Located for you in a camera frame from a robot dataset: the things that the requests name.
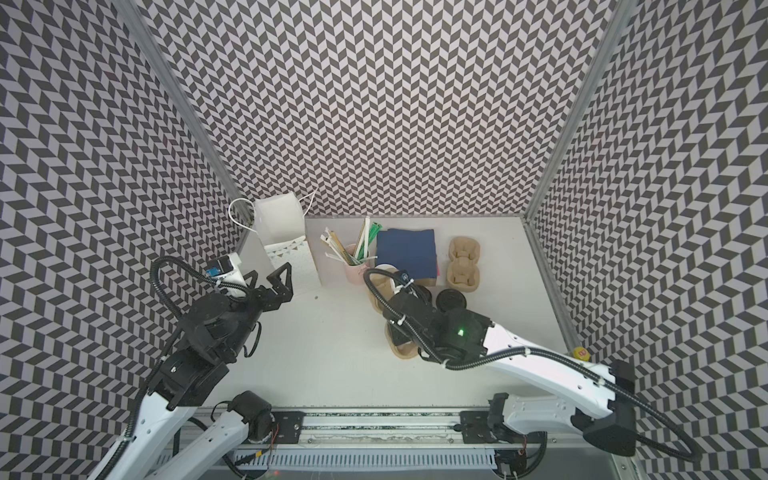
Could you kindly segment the black cup lid stack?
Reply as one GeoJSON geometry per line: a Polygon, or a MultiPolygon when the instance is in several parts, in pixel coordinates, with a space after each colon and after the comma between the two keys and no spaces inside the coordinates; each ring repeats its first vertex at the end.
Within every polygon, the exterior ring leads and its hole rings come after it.
{"type": "Polygon", "coordinates": [[[461,291],[447,288],[437,294],[435,306],[443,313],[454,309],[466,309],[467,299],[461,291]]]}

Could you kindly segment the beige pulp cup carrier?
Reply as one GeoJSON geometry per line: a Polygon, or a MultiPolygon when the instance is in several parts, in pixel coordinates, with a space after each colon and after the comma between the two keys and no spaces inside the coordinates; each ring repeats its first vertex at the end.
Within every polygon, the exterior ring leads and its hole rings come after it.
{"type": "MultiPolygon", "coordinates": [[[[396,282],[387,276],[373,274],[370,276],[370,281],[375,286],[380,296],[389,303],[391,303],[392,298],[400,289],[400,287],[396,285],[396,282]]],[[[402,360],[409,360],[417,357],[417,344],[389,323],[388,315],[390,314],[390,311],[383,306],[379,298],[371,291],[368,291],[368,295],[374,309],[385,318],[385,338],[393,354],[402,360]]]]}

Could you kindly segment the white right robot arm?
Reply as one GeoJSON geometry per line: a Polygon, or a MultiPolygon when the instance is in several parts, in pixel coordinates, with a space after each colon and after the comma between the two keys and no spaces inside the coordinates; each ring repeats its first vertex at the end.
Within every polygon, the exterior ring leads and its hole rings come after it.
{"type": "Polygon", "coordinates": [[[423,360],[454,372],[495,367],[546,391],[546,397],[533,400],[495,394],[488,414],[493,434],[578,433],[591,446],[617,456],[632,457],[644,445],[685,462],[701,461],[697,442],[636,394],[632,364],[581,361],[466,308],[442,312],[404,271],[372,268],[363,279],[388,325],[413,342],[423,360]]]}

